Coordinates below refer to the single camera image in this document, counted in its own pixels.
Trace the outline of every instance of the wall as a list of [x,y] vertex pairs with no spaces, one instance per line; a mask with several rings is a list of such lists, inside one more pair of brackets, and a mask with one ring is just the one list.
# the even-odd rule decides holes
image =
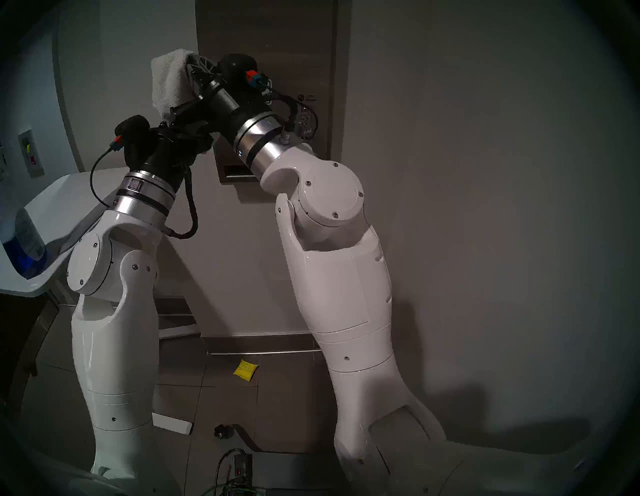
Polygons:
[[406,382],[455,441],[554,452],[615,426],[638,382],[640,108],[613,51],[558,2],[355,0],[349,43],[340,158]]
[[[177,48],[197,50],[195,4],[171,0],[72,0],[60,14],[60,79],[85,168],[104,151],[118,122],[136,113],[154,125],[151,59]],[[124,165],[110,154],[101,167]],[[192,166],[199,229],[163,243],[161,292],[184,294],[209,335],[305,332],[273,214],[257,184],[222,186],[213,153]],[[190,226],[180,191],[167,225]]]
[[[26,205],[66,174],[78,172],[62,122],[54,81],[54,13],[20,42],[20,52],[0,71],[0,142],[17,199]],[[18,135],[31,128],[45,174],[31,178]]]

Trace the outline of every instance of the blue bottle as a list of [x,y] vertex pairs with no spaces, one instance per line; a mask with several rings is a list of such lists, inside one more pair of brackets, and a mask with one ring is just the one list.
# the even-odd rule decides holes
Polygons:
[[27,211],[0,181],[0,241],[15,270],[25,279],[36,277],[47,267],[47,247]]

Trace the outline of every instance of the floor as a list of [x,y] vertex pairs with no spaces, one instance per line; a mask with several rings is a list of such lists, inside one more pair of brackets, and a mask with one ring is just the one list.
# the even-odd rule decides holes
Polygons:
[[[72,311],[60,308],[42,344],[19,426],[38,450],[88,470],[95,447],[74,371]],[[259,365],[251,382],[233,375],[241,358]],[[213,484],[222,455],[214,437],[218,424],[239,424],[263,451],[333,451],[335,397],[318,352],[206,355],[199,337],[162,340],[154,411],[193,422],[189,436],[154,428],[159,450],[187,496]]]

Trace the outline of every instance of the yellow packet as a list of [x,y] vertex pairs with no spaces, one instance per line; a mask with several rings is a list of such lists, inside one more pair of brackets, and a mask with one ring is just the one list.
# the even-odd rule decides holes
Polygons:
[[234,376],[238,376],[245,381],[251,381],[253,377],[253,373],[258,368],[258,365],[250,364],[249,362],[245,362],[244,360],[240,360],[240,365],[234,372]]

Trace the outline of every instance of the cable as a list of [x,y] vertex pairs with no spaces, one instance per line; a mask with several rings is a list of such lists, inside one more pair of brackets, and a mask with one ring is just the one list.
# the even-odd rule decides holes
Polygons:
[[210,488],[208,488],[204,492],[202,492],[200,494],[200,496],[207,496],[207,494],[209,494],[211,491],[213,491],[213,494],[215,494],[216,493],[216,491],[215,491],[216,489],[224,488],[226,486],[227,486],[226,484],[220,484],[219,486],[211,486]]
[[295,124],[295,120],[296,117],[298,115],[298,110],[296,106],[300,106],[303,109],[308,109],[314,116],[314,130],[311,132],[311,136],[309,136],[308,138],[306,138],[307,140],[311,141],[312,139],[314,139],[314,136],[316,135],[316,132],[318,130],[318,115],[316,114],[316,111],[313,109],[313,107],[310,107],[309,105],[306,105],[288,95],[283,95],[281,93],[278,93],[275,90],[271,90],[270,93],[267,93],[264,95],[264,99],[265,100],[280,100],[284,103],[287,104],[287,106],[289,107],[289,119],[287,121],[287,126],[285,127],[286,131],[292,132],[293,129],[292,127]]
[[95,196],[96,200],[98,200],[102,205],[104,205],[105,207],[109,208],[109,205],[107,205],[106,203],[104,203],[100,197],[96,194],[94,188],[93,188],[93,171],[95,170],[95,167],[98,165],[98,162],[100,160],[102,160],[104,158],[104,156],[109,153],[112,152],[113,148],[109,148],[105,153],[103,153],[102,155],[100,155],[98,157],[98,160],[95,161],[95,163],[93,164],[93,167],[91,167],[91,172],[89,173],[89,188],[91,188],[91,192],[93,193],[93,195]]
[[193,185],[191,183],[191,169],[185,167],[184,169],[184,192],[187,194],[187,201],[189,202],[189,212],[191,213],[191,229],[181,234],[170,227],[163,228],[163,232],[170,237],[176,239],[189,239],[196,234],[198,230],[198,212],[196,211],[196,204],[193,201]]
[[216,478],[215,478],[215,479],[214,479],[214,481],[213,481],[213,490],[214,490],[214,493],[215,493],[215,491],[216,491],[216,489],[217,489],[217,487],[218,487],[218,474],[220,473],[220,466],[222,465],[222,462],[224,461],[224,459],[225,459],[227,456],[229,456],[230,454],[232,454],[234,451],[237,451],[238,453],[244,453],[244,451],[243,451],[243,450],[241,450],[240,448],[232,448],[232,449],[230,449],[229,451],[227,451],[224,455],[222,455],[222,456],[220,457],[220,460],[219,460],[219,462],[218,462],[218,468],[216,468]]

